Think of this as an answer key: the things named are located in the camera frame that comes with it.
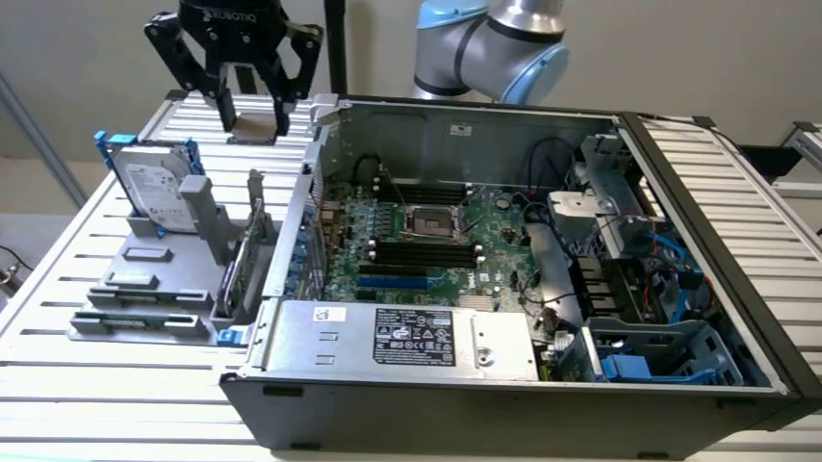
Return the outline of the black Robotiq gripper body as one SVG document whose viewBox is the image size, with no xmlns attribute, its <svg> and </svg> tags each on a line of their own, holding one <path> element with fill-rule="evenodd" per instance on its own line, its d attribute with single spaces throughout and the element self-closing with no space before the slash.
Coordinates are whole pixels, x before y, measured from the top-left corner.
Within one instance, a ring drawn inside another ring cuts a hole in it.
<svg viewBox="0 0 822 462">
<path fill-rule="evenodd" d="M 178 18 L 206 64 L 258 64 L 278 58 L 286 14 L 276 0 L 181 1 Z"/>
</svg>

